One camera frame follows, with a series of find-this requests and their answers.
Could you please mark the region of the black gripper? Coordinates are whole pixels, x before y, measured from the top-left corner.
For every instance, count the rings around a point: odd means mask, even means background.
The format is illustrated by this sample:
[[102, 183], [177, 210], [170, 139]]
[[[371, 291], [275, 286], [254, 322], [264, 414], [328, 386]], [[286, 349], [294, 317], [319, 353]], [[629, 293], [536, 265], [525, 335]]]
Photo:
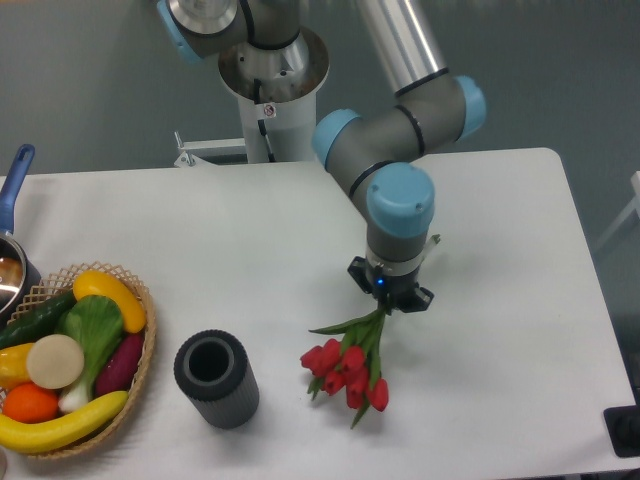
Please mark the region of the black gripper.
[[417, 284], [419, 269], [404, 275], [391, 275], [382, 268], [371, 267], [364, 257], [356, 256], [347, 272], [357, 286], [377, 300], [387, 299], [387, 314], [426, 311], [434, 300], [434, 293]]

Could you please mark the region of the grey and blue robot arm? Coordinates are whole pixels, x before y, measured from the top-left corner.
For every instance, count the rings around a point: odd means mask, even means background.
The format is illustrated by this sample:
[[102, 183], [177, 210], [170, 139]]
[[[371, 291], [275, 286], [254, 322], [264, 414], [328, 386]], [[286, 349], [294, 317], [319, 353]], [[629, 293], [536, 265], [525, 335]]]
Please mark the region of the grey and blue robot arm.
[[160, 1], [159, 16], [188, 62], [213, 56], [235, 96], [239, 139], [183, 142], [193, 154], [242, 154], [251, 163], [317, 160], [360, 212], [367, 248], [348, 271], [386, 311], [426, 310], [420, 266], [432, 242], [435, 192], [416, 159], [475, 132], [487, 108], [481, 89], [453, 76], [420, 5], [357, 5], [394, 92], [393, 108], [363, 118], [349, 109], [316, 116], [329, 73], [323, 40], [300, 21], [296, 1]]

